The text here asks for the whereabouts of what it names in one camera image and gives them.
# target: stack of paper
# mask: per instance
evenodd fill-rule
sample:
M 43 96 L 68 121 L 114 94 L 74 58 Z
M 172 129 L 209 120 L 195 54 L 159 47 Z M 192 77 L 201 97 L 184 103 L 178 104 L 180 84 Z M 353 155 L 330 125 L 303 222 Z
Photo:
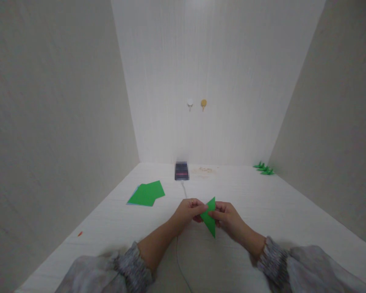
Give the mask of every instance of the stack of paper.
M 127 204 L 153 206 L 155 200 L 165 195 L 160 181 L 141 184 L 137 187 Z

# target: white wall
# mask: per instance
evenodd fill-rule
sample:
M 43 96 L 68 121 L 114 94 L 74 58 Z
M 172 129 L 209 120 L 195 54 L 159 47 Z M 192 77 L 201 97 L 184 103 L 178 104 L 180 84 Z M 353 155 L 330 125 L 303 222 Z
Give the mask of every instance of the white wall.
M 0 0 L 0 292 L 138 162 L 110 1 Z
M 270 162 L 366 241 L 366 1 L 327 1 Z
M 324 2 L 112 0 L 140 161 L 268 160 Z

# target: white table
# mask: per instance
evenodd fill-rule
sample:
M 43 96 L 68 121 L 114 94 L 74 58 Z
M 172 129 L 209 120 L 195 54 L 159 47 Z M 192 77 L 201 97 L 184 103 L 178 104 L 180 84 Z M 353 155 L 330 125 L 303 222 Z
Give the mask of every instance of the white table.
M 189 168 L 190 180 L 184 183 L 188 197 L 205 203 L 214 196 L 230 201 L 254 230 L 286 248 L 319 245 L 366 283 L 366 243 L 278 176 L 261 175 L 252 167 Z M 153 207 L 126 205 L 137 185 L 156 180 L 165 197 Z M 173 164 L 139 164 L 16 292 L 53 292 L 77 257 L 127 249 L 164 223 L 183 198 Z M 179 260 L 195 293 L 269 292 L 248 253 L 220 229 L 214 239 L 204 224 L 190 224 L 179 237 Z M 177 266 L 176 240 L 165 253 L 150 292 L 189 292 Z

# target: white cable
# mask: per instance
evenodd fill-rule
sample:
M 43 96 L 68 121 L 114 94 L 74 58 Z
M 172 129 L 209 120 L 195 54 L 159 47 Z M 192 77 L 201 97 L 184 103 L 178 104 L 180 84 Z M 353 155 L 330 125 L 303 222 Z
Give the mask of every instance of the white cable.
M 181 180 L 181 181 L 180 181 L 180 183 L 182 183 L 183 190 L 184 190 L 184 196 L 185 196 L 185 197 L 186 197 L 186 199 L 187 199 L 187 193 L 186 193 L 186 188 L 184 187 L 184 181 L 183 181 L 183 180 Z M 177 260 L 177 262 L 178 262 L 179 271 L 180 271 L 180 274 L 182 275 L 182 277 L 183 277 L 184 281 L 186 282 L 188 289 L 190 290 L 190 292 L 191 292 L 191 293 L 193 293 L 193 292 L 192 292 L 192 289 L 191 289 L 191 287 L 190 287 L 190 284 L 188 283 L 188 281 L 187 281 L 186 277 L 184 276 L 184 274 L 183 274 L 183 272 L 182 272 L 182 269 L 181 269 L 181 267 L 180 267 L 180 263 L 179 263 L 179 253 L 178 253 L 178 247 L 179 247 L 179 246 L 178 246 L 178 241 L 179 241 L 179 236 L 177 236 L 177 237 L 176 237 L 176 260 Z

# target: left hand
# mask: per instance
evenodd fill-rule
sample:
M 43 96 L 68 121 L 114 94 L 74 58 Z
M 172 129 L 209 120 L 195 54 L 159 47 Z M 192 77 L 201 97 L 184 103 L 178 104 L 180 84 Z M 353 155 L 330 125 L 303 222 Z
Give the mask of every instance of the left hand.
M 198 223 L 203 222 L 199 215 L 206 212 L 207 207 L 208 206 L 199 199 L 184 199 L 168 222 L 174 225 L 177 234 L 179 235 L 191 220 Z

